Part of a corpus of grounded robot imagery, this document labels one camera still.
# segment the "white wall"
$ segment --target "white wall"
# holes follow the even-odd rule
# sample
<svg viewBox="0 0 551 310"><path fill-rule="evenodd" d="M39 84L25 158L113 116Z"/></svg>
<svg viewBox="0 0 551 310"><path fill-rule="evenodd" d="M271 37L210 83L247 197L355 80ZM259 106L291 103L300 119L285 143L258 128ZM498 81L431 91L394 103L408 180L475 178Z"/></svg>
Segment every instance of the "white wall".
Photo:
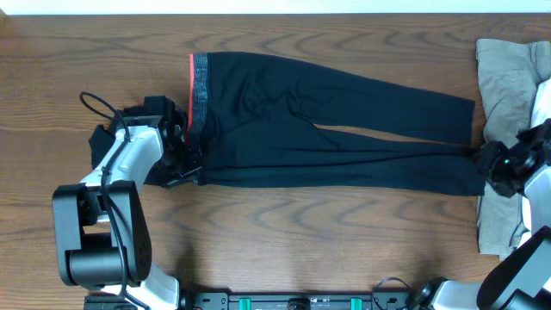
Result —
<svg viewBox="0 0 551 310"><path fill-rule="evenodd" d="M551 12L551 0L0 0L9 15Z"/></svg>

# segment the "wooden table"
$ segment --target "wooden table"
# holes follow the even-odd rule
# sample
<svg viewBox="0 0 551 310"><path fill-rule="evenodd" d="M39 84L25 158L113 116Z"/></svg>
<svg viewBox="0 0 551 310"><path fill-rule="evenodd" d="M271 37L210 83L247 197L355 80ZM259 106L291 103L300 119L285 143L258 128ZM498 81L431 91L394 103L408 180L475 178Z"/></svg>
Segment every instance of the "wooden table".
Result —
<svg viewBox="0 0 551 310"><path fill-rule="evenodd" d="M51 195L90 172L103 122L77 99L122 108L165 94L184 107L188 54L277 54L475 99L474 42L551 40L550 15L19 16L0 20L0 308L78 309L59 280ZM479 281L475 197L397 189L145 187L153 259L185 287L370 290L398 276Z"/></svg>

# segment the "black leggings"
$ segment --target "black leggings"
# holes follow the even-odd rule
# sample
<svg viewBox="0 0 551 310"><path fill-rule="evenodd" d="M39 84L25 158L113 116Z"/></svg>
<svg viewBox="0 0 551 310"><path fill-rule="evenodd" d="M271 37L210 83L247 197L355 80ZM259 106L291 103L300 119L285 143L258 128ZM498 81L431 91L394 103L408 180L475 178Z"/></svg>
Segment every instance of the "black leggings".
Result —
<svg viewBox="0 0 551 310"><path fill-rule="evenodd" d="M353 185L482 195L466 146L393 142L320 129L364 127L468 145L474 102L253 53L191 56L187 143L197 183Z"/></svg>

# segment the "waistband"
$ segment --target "waistband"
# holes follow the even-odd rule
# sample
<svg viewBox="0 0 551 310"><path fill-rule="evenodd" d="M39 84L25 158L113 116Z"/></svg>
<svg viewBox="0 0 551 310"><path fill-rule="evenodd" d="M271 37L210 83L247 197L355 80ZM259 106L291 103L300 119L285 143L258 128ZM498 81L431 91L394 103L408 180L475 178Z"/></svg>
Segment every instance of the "waistband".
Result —
<svg viewBox="0 0 551 310"><path fill-rule="evenodd" d="M197 146L207 119L208 59L205 53L189 55L189 109L185 144Z"/></svg>

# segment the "beige cloth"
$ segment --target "beige cloth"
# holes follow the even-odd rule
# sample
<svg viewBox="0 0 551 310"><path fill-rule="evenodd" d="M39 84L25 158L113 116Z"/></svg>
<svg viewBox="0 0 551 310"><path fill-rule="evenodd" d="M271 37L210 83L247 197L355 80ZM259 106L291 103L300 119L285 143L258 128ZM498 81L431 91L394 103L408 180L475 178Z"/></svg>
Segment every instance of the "beige cloth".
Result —
<svg viewBox="0 0 551 310"><path fill-rule="evenodd" d="M518 131L530 126L538 84L551 77L551 43L481 39L476 42L476 58L487 119L484 138L511 147L517 143ZM525 231L521 196L499 196L487 184L480 198L477 224L480 253L507 257Z"/></svg>

